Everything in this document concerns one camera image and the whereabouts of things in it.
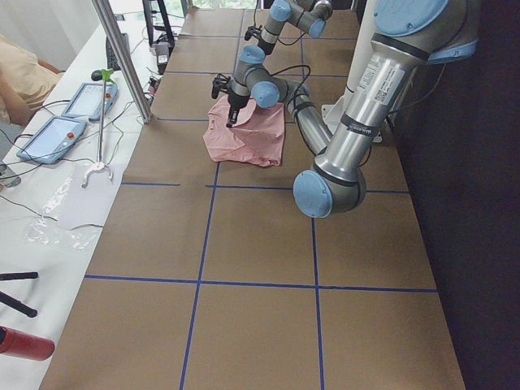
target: white table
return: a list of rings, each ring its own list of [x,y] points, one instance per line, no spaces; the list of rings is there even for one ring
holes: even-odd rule
[[[150,78],[150,71],[146,68],[157,71],[157,66],[155,57],[150,54],[148,41],[141,41],[144,22],[119,22],[119,26],[123,33],[129,35],[130,50],[135,49],[132,53],[132,61],[141,85],[145,85]],[[90,75],[93,70],[106,67],[105,37],[102,26],[99,26],[46,102],[70,99],[81,83],[91,81]],[[106,123],[118,115],[127,102],[132,100],[122,72],[115,72],[112,78],[117,83],[119,91],[114,105],[107,114]],[[64,107],[65,105],[62,105],[50,109],[59,115]],[[35,133],[49,117],[50,113],[40,110],[25,128],[24,133]],[[116,124],[123,130],[124,136],[112,164],[126,166],[142,126],[135,104],[128,108]],[[97,124],[90,124],[85,134],[89,135],[97,130]],[[105,129],[104,155],[111,156],[119,135],[113,125]],[[22,138],[17,145],[22,146],[26,141],[27,138]],[[97,146],[98,136],[95,135],[88,140],[78,142],[64,157],[95,160]],[[11,149],[4,159],[5,163],[20,161],[15,156],[16,150],[14,147]],[[42,207],[54,197],[57,189],[66,182],[67,178],[70,178],[76,163],[62,161],[56,166],[39,167],[35,171],[22,175],[20,185],[15,188],[5,188],[0,194],[41,213]],[[12,165],[11,169],[21,173],[33,167],[35,165],[32,163],[22,162]],[[49,215],[54,216],[53,213],[56,211],[51,211]],[[39,274],[38,279],[0,282],[0,291],[38,310],[36,318],[29,318],[10,307],[0,305],[0,325],[44,336],[57,344],[102,229],[80,227],[68,232],[57,227],[55,221],[47,219],[45,222],[47,226],[40,230],[45,233],[44,236],[54,242],[43,242],[44,236],[36,242],[30,242],[26,232],[34,232],[31,226],[38,221],[42,221],[40,217],[0,199],[0,251],[2,252],[0,273],[37,271]],[[73,240],[74,234],[81,234],[84,238]],[[88,244],[83,249],[75,249],[72,242]],[[50,360],[35,362],[0,354],[0,388],[38,389]]]

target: red cylinder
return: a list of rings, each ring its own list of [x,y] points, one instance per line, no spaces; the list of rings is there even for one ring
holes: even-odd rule
[[[54,352],[54,342],[43,337],[0,327],[0,353],[17,358],[46,360]]]

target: person's arm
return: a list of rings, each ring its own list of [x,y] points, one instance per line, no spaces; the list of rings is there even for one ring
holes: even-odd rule
[[[43,59],[38,59],[38,63],[39,63],[41,66],[43,66],[44,68],[49,69],[51,72],[54,72],[54,73],[56,73],[56,74],[62,72],[62,71],[60,71],[58,68],[53,67],[53,66],[50,65],[48,62],[44,61]]]
[[[26,102],[7,83],[2,71],[0,71],[0,96],[6,105],[7,113],[12,124],[26,126],[31,120],[33,113]]]

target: pink cloth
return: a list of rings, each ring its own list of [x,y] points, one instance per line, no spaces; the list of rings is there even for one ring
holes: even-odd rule
[[[237,161],[260,167],[279,166],[284,147],[284,105],[263,109],[253,99],[240,110],[235,126],[227,128],[229,103],[223,96],[208,112],[210,125],[204,134],[213,161]]]

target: beige cloth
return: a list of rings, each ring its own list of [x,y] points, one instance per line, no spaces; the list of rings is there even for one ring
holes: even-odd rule
[[[35,54],[29,53],[0,35],[0,70],[9,85],[28,104],[34,113],[43,104],[60,79],[38,63]],[[0,121],[10,123],[6,104],[0,97]]]

